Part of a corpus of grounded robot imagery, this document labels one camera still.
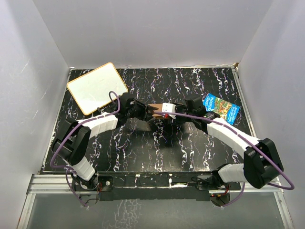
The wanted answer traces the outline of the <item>brown cardboard paper box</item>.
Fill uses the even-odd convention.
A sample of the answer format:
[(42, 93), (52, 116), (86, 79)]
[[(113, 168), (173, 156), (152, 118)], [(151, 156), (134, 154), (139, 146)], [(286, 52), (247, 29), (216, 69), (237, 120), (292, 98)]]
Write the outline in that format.
[(152, 118), (158, 120), (171, 119), (168, 114), (158, 114), (159, 112), (162, 112), (162, 106), (163, 104), (148, 104), (147, 114), (150, 115)]

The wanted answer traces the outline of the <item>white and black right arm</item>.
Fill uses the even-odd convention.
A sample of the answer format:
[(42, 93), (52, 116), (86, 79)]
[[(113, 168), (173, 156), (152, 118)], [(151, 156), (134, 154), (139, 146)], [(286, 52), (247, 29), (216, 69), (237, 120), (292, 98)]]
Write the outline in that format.
[(195, 127), (213, 136), (243, 159), (241, 164), (226, 164), (213, 173), (213, 185), (224, 189), (230, 182), (248, 182), (254, 188), (262, 188), (283, 172), (284, 168), (274, 142), (260, 140), (227, 123), (219, 114), (208, 111), (201, 97), (193, 95), (186, 104), (162, 104), (162, 111), (173, 123), (192, 122)]

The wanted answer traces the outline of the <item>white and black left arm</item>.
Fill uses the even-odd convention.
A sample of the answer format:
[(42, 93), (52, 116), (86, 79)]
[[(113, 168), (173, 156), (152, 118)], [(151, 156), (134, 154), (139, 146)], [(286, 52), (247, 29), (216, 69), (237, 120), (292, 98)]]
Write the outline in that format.
[(95, 190), (98, 172), (85, 156), (89, 141), (101, 133), (120, 128), (128, 119), (150, 121), (158, 110), (156, 105), (137, 101), (130, 93), (117, 95), (98, 116), (83, 120), (66, 119), (54, 138), (51, 149), (59, 156), (67, 172), (86, 190)]

